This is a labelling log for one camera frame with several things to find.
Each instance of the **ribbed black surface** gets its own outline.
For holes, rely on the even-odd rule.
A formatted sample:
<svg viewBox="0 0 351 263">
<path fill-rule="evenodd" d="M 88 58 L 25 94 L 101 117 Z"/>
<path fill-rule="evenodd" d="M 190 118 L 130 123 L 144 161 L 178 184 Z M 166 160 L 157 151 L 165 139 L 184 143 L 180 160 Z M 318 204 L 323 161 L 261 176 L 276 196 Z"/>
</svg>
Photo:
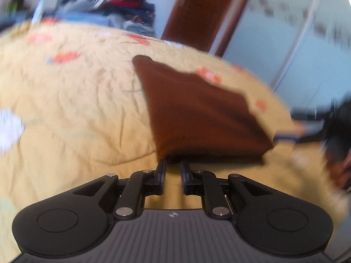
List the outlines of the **ribbed black surface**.
<svg viewBox="0 0 351 263">
<path fill-rule="evenodd" d="M 246 244 L 228 221 L 203 210 L 145 210 L 119 222 L 98 247 L 66 259 L 23 254 L 14 263 L 331 263 L 324 254 L 278 258 Z"/>
</svg>

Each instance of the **circular pad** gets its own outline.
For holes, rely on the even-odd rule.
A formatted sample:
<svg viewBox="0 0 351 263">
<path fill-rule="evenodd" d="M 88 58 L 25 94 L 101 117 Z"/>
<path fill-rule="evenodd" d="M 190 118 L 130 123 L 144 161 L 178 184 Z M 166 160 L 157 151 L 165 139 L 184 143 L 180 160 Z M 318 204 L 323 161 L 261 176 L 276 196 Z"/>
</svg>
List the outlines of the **circular pad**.
<svg viewBox="0 0 351 263">
<path fill-rule="evenodd" d="M 272 211 L 267 219 L 271 227 L 284 232 L 299 231 L 308 224 L 308 218 L 303 212 L 292 209 Z"/>
<path fill-rule="evenodd" d="M 300 257 L 322 252 L 333 232 L 320 207 L 284 194 L 253 197 L 236 227 L 250 245 L 269 254 Z"/>
<path fill-rule="evenodd" d="M 64 209 L 54 209 L 42 213 L 37 220 L 38 226 L 50 233 L 68 231 L 78 223 L 78 215 L 75 212 Z"/>
</svg>

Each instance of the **orange flower print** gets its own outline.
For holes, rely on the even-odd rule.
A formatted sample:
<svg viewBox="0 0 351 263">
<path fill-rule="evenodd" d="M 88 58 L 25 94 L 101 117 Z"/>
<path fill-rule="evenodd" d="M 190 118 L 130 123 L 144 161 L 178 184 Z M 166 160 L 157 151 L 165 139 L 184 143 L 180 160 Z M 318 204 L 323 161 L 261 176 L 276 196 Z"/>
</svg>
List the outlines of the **orange flower print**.
<svg viewBox="0 0 351 263">
<path fill-rule="evenodd" d="M 47 18 L 43 18 L 40 23 L 47 24 L 47 25 L 55 25 L 57 22 L 58 22 L 58 19 L 54 17 L 47 17 Z"/>
<path fill-rule="evenodd" d="M 52 59 L 49 59 L 49 63 L 51 64 L 66 63 L 77 59 L 78 57 L 80 57 L 80 55 L 81 53 L 78 53 L 78 52 L 59 53 Z"/>
<path fill-rule="evenodd" d="M 241 67 L 240 65 L 232 64 L 232 68 L 235 71 L 237 71 L 239 74 L 247 77 L 248 79 L 256 80 L 256 77 L 254 75 L 252 75 L 249 71 L 247 71 L 245 68 Z"/>
<path fill-rule="evenodd" d="M 136 40 L 137 42 L 139 42 L 142 45 L 146 45 L 146 46 L 150 45 L 149 41 L 143 36 L 136 35 L 136 34 L 127 34 L 127 36 L 129 38 L 133 38 L 134 40 Z"/>
<path fill-rule="evenodd" d="M 40 44 L 51 40 L 52 40 L 52 36 L 47 34 L 34 34 L 28 37 L 29 44 L 31 43 Z"/>
<path fill-rule="evenodd" d="M 258 108 L 262 113 L 265 112 L 268 108 L 267 103 L 262 99 L 258 99 L 255 104 L 256 108 Z"/>
<path fill-rule="evenodd" d="M 216 74 L 214 74 L 213 72 L 211 72 L 210 70 L 208 70 L 205 67 L 202 67 L 200 69 L 198 69 L 197 74 L 200 75 L 202 78 L 206 79 L 209 82 L 213 82 L 216 85 L 220 85 L 222 80 L 219 76 L 217 76 Z"/>
</svg>

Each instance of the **pile of clothes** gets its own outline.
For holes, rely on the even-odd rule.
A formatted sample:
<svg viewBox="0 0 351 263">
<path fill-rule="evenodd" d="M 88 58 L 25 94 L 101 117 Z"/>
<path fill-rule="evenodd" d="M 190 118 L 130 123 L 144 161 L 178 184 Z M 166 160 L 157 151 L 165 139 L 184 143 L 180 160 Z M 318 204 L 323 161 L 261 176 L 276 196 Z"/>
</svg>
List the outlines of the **pile of clothes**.
<svg viewBox="0 0 351 263">
<path fill-rule="evenodd" d="M 114 27 L 155 37 L 155 5 L 146 0 L 63 0 L 57 14 L 77 12 L 103 15 Z"/>
</svg>

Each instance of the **brown door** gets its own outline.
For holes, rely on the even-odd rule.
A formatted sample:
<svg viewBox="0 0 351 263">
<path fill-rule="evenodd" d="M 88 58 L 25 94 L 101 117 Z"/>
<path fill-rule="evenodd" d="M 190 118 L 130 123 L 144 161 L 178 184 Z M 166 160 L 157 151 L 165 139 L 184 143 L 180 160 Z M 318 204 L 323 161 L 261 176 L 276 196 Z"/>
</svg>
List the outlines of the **brown door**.
<svg viewBox="0 0 351 263">
<path fill-rule="evenodd" d="M 162 39 L 208 52 L 231 0 L 178 0 Z"/>
</svg>

